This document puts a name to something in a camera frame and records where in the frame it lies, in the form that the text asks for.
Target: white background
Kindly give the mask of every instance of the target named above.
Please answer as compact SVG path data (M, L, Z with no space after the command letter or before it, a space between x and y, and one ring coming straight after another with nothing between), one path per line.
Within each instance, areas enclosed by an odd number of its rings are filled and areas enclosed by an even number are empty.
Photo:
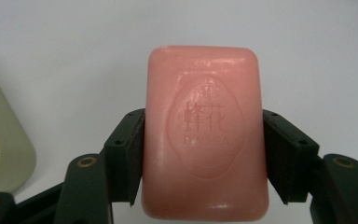
M0 86L34 144L23 201L63 181L145 106L147 57L161 45L246 47L259 59L263 108L358 160L358 1L0 1ZM114 204L115 222L182 223ZM307 203L270 188L256 223L311 223Z

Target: pink soap bar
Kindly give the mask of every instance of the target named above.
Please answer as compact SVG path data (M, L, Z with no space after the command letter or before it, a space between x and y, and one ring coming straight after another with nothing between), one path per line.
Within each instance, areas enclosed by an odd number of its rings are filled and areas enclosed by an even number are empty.
M257 58L171 46L149 57L142 204L155 218L250 221L269 206Z

